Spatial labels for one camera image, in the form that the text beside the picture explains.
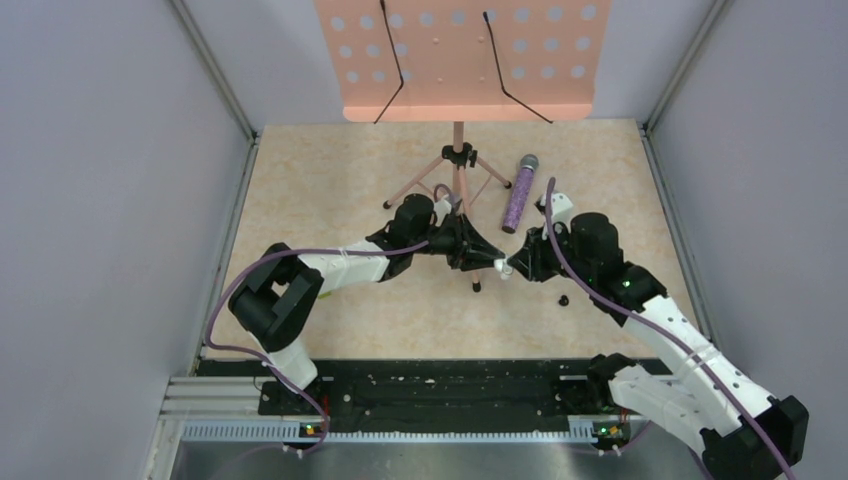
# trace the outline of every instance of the gray wall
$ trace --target gray wall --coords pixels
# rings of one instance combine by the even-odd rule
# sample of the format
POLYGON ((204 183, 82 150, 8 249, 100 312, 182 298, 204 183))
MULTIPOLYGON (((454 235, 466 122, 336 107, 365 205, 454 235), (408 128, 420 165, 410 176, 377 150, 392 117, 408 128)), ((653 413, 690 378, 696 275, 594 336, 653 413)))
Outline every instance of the gray wall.
POLYGON ((848 3, 737 1, 656 135, 727 355, 810 410, 845 478, 848 3))
MULTIPOLYGON (((255 129, 345 121, 312 0, 186 3, 255 129)), ((647 119, 712 3, 615 0, 593 116, 647 119)))
POLYGON ((246 153, 164 0, 0 2, 0 477, 138 478, 246 153))

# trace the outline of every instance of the pink tripod leg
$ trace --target pink tripod leg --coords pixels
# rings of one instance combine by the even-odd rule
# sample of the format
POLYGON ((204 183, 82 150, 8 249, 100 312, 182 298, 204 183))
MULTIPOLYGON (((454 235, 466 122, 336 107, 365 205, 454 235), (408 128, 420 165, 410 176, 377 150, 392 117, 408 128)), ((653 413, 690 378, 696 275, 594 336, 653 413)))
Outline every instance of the pink tripod leg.
POLYGON ((503 185, 506 188, 512 188, 512 182, 510 182, 509 180, 504 178, 503 175, 498 173, 497 170, 495 170, 491 165, 489 165, 488 162, 486 162, 485 160, 480 158, 479 155, 477 156, 477 163, 479 163, 480 166, 483 167, 484 170, 491 173, 493 177, 497 178, 498 181, 501 182, 501 185, 503 185))
MULTIPOLYGON (((460 167, 454 170, 454 183, 459 184, 459 195, 462 198, 462 211, 465 216, 471 218, 471 195, 468 194, 468 181, 465 178, 465 167, 460 167)), ((483 285, 480 283, 480 274, 477 271, 471 272, 471 288, 475 292, 479 292, 483 285)))
POLYGON ((407 183, 406 183, 406 185, 404 185, 404 186, 403 186, 403 188, 401 188, 400 190, 398 190, 398 192, 397 192, 396 194, 392 195, 392 198, 390 198, 390 199, 386 200, 386 201, 383 203, 383 208, 385 208, 386 210, 388 210, 388 209, 392 208, 392 204, 394 204, 394 203, 397 201, 397 199, 398 199, 398 198, 400 198, 401 196, 403 196, 404 194, 406 194, 406 192, 408 192, 408 191, 409 191, 409 189, 411 189, 412 187, 414 187, 414 186, 415 186, 418 182, 420 182, 420 181, 421 181, 424 177, 426 177, 427 175, 429 175, 429 174, 430 174, 430 172, 432 172, 433 170, 435 170, 435 168, 436 168, 436 167, 438 167, 440 163, 442 163, 442 160, 443 160, 443 158, 442 158, 442 157, 436 157, 436 159, 435 159, 435 160, 433 160, 432 162, 430 162, 430 164, 429 164, 429 165, 427 165, 426 167, 424 167, 424 170, 421 170, 420 172, 418 172, 418 175, 416 175, 415 177, 413 177, 413 179, 412 179, 412 180, 410 180, 409 182, 407 182, 407 183))

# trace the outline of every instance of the pink music stand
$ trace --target pink music stand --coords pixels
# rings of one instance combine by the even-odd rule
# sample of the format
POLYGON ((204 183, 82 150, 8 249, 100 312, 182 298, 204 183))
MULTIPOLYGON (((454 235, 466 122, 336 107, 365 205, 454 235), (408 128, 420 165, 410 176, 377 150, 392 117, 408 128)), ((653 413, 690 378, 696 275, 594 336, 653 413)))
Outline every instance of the pink music stand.
MULTIPOLYGON (((589 115, 610 3, 314 0, 338 77, 345 118, 353 122, 453 122, 452 147, 457 153, 466 145, 466 121, 577 120, 589 115), (497 48, 503 89, 514 98, 501 88, 490 38, 497 48), (400 75, 404 82, 398 92, 400 75)), ((440 155, 433 160, 383 206, 390 208, 420 185, 445 158, 440 155)), ((485 160, 478 156, 476 162, 504 187, 511 187, 485 160)), ((470 216, 473 198, 464 165, 454 168, 453 189, 470 216)), ((479 291, 479 277, 476 272, 472 276, 474 289, 479 291)))

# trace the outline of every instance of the purple microphone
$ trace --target purple microphone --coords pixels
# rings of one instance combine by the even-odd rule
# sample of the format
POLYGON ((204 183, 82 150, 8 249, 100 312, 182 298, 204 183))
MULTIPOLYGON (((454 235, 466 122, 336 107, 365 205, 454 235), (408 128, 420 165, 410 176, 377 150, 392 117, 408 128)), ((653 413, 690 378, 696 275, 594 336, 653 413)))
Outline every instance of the purple microphone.
POLYGON ((509 198, 509 203, 506 205, 504 223, 501 227, 506 233, 515 233, 518 222, 521 221, 521 215, 524 213, 524 204, 527 202, 527 196, 530 195, 530 187, 533 186, 533 175, 536 173, 537 168, 539 168, 539 159, 532 153, 524 155, 524 158, 519 163, 518 176, 515 177, 512 197, 509 198))

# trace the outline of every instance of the beige tabletop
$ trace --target beige tabletop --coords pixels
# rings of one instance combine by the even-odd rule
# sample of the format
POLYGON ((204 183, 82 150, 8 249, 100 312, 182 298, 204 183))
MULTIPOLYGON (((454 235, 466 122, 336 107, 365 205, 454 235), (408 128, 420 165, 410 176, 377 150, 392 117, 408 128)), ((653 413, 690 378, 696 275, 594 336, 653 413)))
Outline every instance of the beige tabletop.
MULTIPOLYGON (((451 135, 448 123, 265 128, 227 283, 273 243, 340 247, 379 230, 394 215, 383 201, 451 143, 451 135)), ((523 155, 540 160, 516 234, 500 230, 510 190, 492 179, 474 203, 472 223, 492 244, 508 254, 518 251, 526 229, 543 223, 530 203, 555 176, 576 213, 609 216, 625 259, 648 268, 683 313, 695 318, 634 121, 469 123, 465 135, 507 178, 514 178, 523 155)), ((468 170, 472 195, 487 177, 482 168, 468 170)), ((451 183, 447 162, 425 179, 431 187, 439 182, 451 183)), ((351 286, 318 300, 302 338, 313 358, 654 356, 573 282, 530 283, 517 274, 502 281, 493 270, 483 271, 482 282, 483 291, 473 293, 470 274, 450 270, 443 257, 415 256, 391 281, 351 286), (557 303, 562 294, 571 299, 567 307, 557 303)), ((255 346, 229 311, 221 314, 213 338, 255 346)))

